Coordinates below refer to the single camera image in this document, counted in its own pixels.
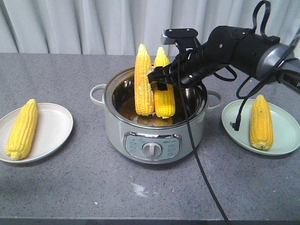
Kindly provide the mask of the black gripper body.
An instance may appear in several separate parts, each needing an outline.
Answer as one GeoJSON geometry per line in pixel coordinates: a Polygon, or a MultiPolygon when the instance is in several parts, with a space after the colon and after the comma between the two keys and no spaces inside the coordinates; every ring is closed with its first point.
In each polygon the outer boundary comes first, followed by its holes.
{"type": "Polygon", "coordinates": [[[207,76],[233,66],[234,52],[244,38],[243,32],[243,28],[218,26],[204,44],[200,44],[197,38],[191,45],[175,43],[179,54],[165,66],[166,83],[196,86],[207,76]]]}

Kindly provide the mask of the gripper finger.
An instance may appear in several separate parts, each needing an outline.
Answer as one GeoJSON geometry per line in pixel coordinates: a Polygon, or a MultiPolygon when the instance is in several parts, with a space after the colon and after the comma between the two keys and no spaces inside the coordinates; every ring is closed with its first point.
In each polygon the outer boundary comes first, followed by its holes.
{"type": "Polygon", "coordinates": [[[163,66],[155,67],[148,75],[148,81],[153,91],[167,91],[165,79],[165,68],[163,66]]]}

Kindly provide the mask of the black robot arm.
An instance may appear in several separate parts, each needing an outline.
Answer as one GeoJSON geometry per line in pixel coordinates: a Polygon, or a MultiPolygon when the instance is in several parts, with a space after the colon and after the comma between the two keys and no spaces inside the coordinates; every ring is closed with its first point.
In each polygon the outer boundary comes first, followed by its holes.
{"type": "Polygon", "coordinates": [[[300,91],[300,61],[293,47],[275,36],[263,37],[251,29],[218,26],[204,44],[192,28],[164,30],[161,42],[176,45],[179,54],[167,66],[148,74],[153,90],[166,90],[167,84],[194,87],[207,76],[233,66],[265,84],[279,82],[300,91]]]}

